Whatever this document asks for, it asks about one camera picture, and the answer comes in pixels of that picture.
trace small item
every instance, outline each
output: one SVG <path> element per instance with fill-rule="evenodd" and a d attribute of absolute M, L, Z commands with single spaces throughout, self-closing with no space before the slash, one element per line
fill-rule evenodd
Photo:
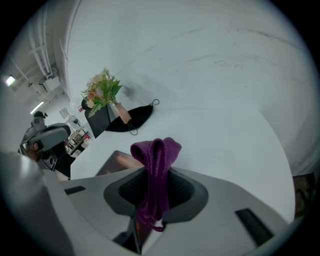
<path fill-rule="evenodd" d="M 137 142 L 130 148 L 133 158 L 143 164 L 148 172 L 148 191 L 137 210 L 137 217 L 158 232 L 162 232 L 164 228 L 154 224 L 169 210 L 168 170 L 177 159 L 180 150 L 181 145 L 170 137 L 164 140 L 156 138 L 153 141 Z"/>
<path fill-rule="evenodd" d="M 124 106 L 122 106 L 121 102 L 114 106 L 123 123 L 127 124 L 132 119 L 128 111 L 124 108 Z"/>

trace flower bouquet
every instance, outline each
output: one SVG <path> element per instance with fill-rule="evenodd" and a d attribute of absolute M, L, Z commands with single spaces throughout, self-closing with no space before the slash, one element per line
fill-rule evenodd
<path fill-rule="evenodd" d="M 109 70 L 106 68 L 89 80 L 87 89 L 81 91 L 81 95 L 86 100 L 87 106 L 91 108 L 88 115 L 89 118 L 106 105 L 114 104 L 120 118 L 125 124 L 131 120 L 129 113 L 116 100 L 116 95 L 122 87 L 119 83 L 120 80 L 116 80 L 113 75 L 110 75 Z"/>

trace purple cloth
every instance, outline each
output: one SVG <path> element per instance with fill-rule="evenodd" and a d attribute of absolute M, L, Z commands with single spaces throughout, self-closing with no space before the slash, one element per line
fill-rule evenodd
<path fill-rule="evenodd" d="M 142 163 L 148 171 L 148 191 L 137 210 L 142 223 L 162 232 L 163 227 L 154 226 L 169 210 L 167 195 L 168 170 L 175 162 L 181 145 L 168 137 L 164 140 L 141 141 L 131 145 L 131 155 Z"/>

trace black face mask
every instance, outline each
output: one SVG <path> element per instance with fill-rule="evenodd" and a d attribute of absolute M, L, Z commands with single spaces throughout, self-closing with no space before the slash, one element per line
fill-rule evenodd
<path fill-rule="evenodd" d="M 151 116 L 152 112 L 154 111 L 154 105 L 158 105 L 160 101 L 158 99 L 153 100 L 150 105 L 140 106 L 128 111 L 129 115 L 131 116 L 131 120 L 124 124 L 121 118 L 118 116 L 116 119 L 109 124 L 109 126 L 105 129 L 106 131 L 110 132 L 127 132 L 130 131 L 132 135 L 138 134 L 138 128 L 142 126 L 145 121 Z"/>

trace white table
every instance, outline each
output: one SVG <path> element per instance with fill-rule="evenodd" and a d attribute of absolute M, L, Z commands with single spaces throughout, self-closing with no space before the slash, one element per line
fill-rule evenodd
<path fill-rule="evenodd" d="M 115 150 L 130 154 L 135 142 L 172 137 L 182 145 L 173 164 L 233 182 L 276 210 L 288 223 L 295 213 L 289 164 L 272 128 L 259 112 L 230 109 L 155 111 L 138 129 L 105 131 L 71 165 L 71 179 L 89 178 Z"/>

